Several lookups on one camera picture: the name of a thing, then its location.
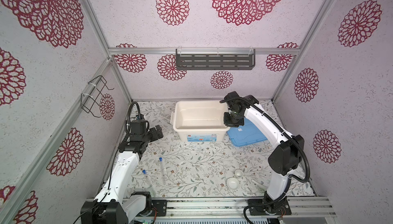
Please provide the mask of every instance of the small white bowl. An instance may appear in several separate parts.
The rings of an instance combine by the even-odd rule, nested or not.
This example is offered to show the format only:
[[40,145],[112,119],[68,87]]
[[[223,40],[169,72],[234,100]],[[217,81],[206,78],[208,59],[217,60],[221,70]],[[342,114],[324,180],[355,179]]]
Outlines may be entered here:
[[236,190],[236,189],[238,189],[239,186],[240,186],[239,180],[236,179],[235,177],[229,178],[229,179],[226,181],[226,184],[227,184],[227,186],[229,187],[229,189],[232,189],[232,190]]
[[242,178],[243,177],[243,171],[240,169],[235,170],[235,177],[236,178]]

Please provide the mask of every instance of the blue plastic lid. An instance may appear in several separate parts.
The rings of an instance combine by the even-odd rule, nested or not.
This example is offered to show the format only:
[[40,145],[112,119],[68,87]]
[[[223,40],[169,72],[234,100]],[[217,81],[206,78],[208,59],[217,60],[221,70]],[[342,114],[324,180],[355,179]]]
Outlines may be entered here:
[[247,118],[244,118],[244,126],[230,128],[228,136],[233,145],[241,147],[267,140],[266,136]]

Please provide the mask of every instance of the beige plastic container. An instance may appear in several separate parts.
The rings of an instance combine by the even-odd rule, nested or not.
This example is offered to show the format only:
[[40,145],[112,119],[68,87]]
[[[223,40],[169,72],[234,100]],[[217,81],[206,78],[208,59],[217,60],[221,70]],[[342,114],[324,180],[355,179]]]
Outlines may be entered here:
[[224,124],[226,103],[218,100],[179,101],[171,116],[173,129],[184,142],[222,141],[229,127]]

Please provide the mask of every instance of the table surface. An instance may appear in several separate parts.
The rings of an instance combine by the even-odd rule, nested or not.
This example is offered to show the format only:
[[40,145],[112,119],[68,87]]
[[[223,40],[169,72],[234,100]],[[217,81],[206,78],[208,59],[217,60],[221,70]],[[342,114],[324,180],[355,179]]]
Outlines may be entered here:
[[[268,141],[235,147],[226,134],[222,142],[182,142],[170,124],[176,101],[139,101],[138,104],[150,127],[160,125],[164,137],[149,143],[127,186],[127,197],[135,191],[149,191],[152,197],[263,196],[263,190],[251,179],[269,185],[272,169],[268,157],[272,147]],[[260,104],[281,124],[270,101]],[[234,177],[236,169],[242,170],[244,176],[239,179],[240,187],[231,190],[226,180]],[[304,177],[301,166],[295,174]],[[309,182],[292,180],[288,196],[315,194]]]

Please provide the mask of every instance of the label on container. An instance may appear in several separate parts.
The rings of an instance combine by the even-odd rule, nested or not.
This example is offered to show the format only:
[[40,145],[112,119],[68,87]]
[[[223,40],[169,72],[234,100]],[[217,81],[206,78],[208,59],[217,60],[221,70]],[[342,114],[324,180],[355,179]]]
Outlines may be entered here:
[[188,134],[187,141],[217,141],[217,134]]

